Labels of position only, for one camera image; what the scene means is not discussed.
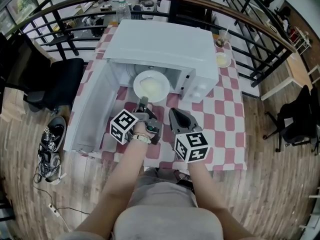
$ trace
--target white cable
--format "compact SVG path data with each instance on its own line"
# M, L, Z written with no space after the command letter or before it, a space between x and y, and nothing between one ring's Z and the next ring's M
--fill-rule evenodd
M64 217L62 217L62 216L60 216L60 217L61 217L61 219L63 220L66 228L68 229L68 231L71 232L71 231L70 231L70 228L68 227L68 224L66 223L66 221L65 221L65 219L64 219Z

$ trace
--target plate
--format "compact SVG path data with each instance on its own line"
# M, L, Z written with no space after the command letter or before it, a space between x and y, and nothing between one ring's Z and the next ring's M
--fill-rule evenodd
M225 54L223 52L217 52L215 54L215 59L217 66L220 68L226 68L231 65L231 58L228 56L228 54Z
M140 82L146 78L154 78L159 82L161 88L159 89L160 91L158 93L155 93L152 96L148 96L146 94L140 84ZM168 96L170 91L170 83L164 74L155 70L147 70L136 76L133 81L133 90L140 99L144 96L148 96L148 102L155 103L164 100Z

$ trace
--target person's hand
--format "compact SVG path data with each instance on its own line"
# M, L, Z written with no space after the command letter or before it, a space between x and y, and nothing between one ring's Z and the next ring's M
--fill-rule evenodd
M137 122L133 128L133 134L145 134L149 136L150 139L155 136L154 134L147 132L145 122Z

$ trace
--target person's arm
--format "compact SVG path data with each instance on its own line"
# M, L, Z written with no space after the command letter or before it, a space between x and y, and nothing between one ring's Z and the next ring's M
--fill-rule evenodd
M202 161L188 163L188 170L198 207L206 209L218 217L222 225L224 240L253 237L228 211L226 203L219 194L205 164Z
M134 132L149 135L144 122L138 122ZM107 179L98 204L75 231L109 238L116 219L127 208L147 149L148 144L140 140L130 141L119 164Z

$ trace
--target black railing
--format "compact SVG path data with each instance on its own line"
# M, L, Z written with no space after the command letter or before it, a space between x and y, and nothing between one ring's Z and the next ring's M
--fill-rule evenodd
M263 11L263 13L267 16L270 23L276 28L276 30L278 31L280 36L284 40L286 40L287 42L290 42L288 34L285 32L285 30L283 29L283 27L281 26L279 21L276 19L276 16L268 8L266 8L260 0L244 0L245 1L244 5L242 5L242 3L239 0L236 0L236 1L241 5L241 10L237 9L237 11L239 11L241 13L244 13L244 12L247 13L246 9L247 9L247 7L249 7L251 9L251 11L254 13L254 15L256 16L256 18L259 20L259 22L261 24L264 24L264 21L257 14L254 7L251 5L251 3L254 2Z
M24 28L34 20L38 18L43 18L44 24L40 26L34 27L32 30L28 30L25 33L29 34L31 32L37 32L37 37L34 39L43 39L48 36L53 36L53 40L51 42L45 41L41 44L41 46L56 46L57 49L51 49L47 50L47 52L59 52L62 59L66 59L65 51L73 51L73 53L77 56L79 55L78 51L90 51L94 50L94 47L77 47L75 46L74 42L78 43L81 41L98 41L99 37L86 37L86 38L74 38L74 36L71 35L74 31L79 30L97 30L97 29L105 29L107 25L95 25L95 26L76 26L72 28L65 28L64 22L78 19L78 18L84 18L84 17L90 17L90 16L98 16L98 15L114 15L116 14L115 11L101 11L101 12L94 12L94 13L85 13L81 15L74 15L74 16L68 16L65 18L60 18L58 10L67 8L74 5L79 5L82 3L87 3L91 1L99 1L99 0L67 0L58 4L55 4L53 6L50 6L46 9L40 10L33 15L31 15L28 19L23 21L22 23L18 24L14 29L12 29L10 32L6 34L6 36L11 35L12 33L16 31L24 31ZM216 30L226 30L225 27L219 26L216 24L213 24L211 22L211 19L208 18L208 14L206 14L203 17L203 20L191 18L185 15L178 15L176 6L178 6L179 2L187 2L191 3L192 5L199 6L202 8L207 9L209 12L219 12L224 15L227 15L233 19L236 20L237 23L244 24L248 28L252 28L257 32L260 32L263 34L263 36L270 38L275 44L276 47L267 47L264 43L259 44L254 41L252 37L248 38L243 33L237 33L235 31L229 30L230 35L234 36L235 38L239 38L241 40L244 40L247 44L248 51L241 50L236 47L232 47L233 50L237 53L240 53L246 57L249 57L252 59L252 65L249 66L246 65L240 61L236 61L236 64L239 66L242 66L244 68L249 69L252 71L250 75L245 75L242 73L239 73L240 77L244 77L246 79L249 79L252 81L251 85L253 87L257 86L259 83L261 83L268 75L270 75L280 64L282 64L287 57L295 51L292 45L290 45L286 40L281 38L280 36L276 35L274 32L272 32L269 28L264 26L263 24L256 22L252 20L250 17L244 15L241 12L238 12L230 7L223 6L219 3L210 1L210 0L169 0L171 1L171 8L169 13L162 13L162 12L146 12L146 11L138 11L138 10L132 10L132 15L152 15L152 16L160 16L160 17L166 17L168 18L168 22L173 22L175 20L183 20L183 22L189 22L192 23L192 25L199 26L201 28L209 30L210 28L216 29ZM54 20L48 22L46 19L46 15L52 13L54 16ZM51 28L52 24L57 24L59 26L58 31L53 31ZM40 32L40 29L47 28L47 33ZM70 48L63 48L62 43L68 43ZM250 45L253 45L255 47L257 56L255 56L251 49ZM262 50L265 52L267 58L263 59L260 51Z

